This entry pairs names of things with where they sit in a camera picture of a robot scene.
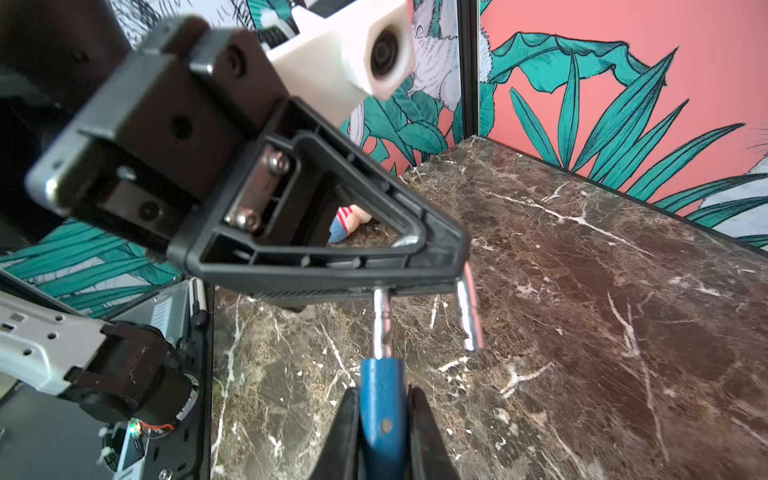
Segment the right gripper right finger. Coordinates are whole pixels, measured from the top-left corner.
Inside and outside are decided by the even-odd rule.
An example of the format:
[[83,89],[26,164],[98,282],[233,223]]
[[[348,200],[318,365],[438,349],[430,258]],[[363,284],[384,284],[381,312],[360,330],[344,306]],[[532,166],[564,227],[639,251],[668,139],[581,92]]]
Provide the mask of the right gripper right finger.
[[411,387],[408,393],[408,462],[406,478],[458,480],[425,392]]

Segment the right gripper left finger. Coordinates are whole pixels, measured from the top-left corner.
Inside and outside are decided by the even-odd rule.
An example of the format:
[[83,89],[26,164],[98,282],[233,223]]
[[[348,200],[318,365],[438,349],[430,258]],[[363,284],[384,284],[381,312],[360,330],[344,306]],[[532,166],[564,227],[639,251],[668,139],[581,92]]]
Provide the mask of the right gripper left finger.
[[339,403],[310,480],[354,480],[358,478],[360,437],[359,392],[349,387]]

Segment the blue padlock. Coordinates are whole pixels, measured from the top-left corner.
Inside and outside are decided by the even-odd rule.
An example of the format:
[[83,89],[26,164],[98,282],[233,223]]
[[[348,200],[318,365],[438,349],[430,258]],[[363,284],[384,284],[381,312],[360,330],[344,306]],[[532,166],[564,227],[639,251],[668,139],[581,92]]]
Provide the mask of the blue padlock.
[[405,362],[393,355],[391,295],[373,293],[372,357],[362,362],[359,397],[362,474],[365,479],[407,479],[408,393]]

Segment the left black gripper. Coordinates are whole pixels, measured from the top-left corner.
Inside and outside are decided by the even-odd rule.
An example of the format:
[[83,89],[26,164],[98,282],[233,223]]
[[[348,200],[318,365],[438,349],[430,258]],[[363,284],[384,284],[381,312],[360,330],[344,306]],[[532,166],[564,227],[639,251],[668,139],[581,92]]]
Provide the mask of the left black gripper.
[[[300,98],[256,34],[161,21],[39,157],[29,196],[255,297],[466,294],[470,237]],[[372,219],[329,242],[340,207]]]

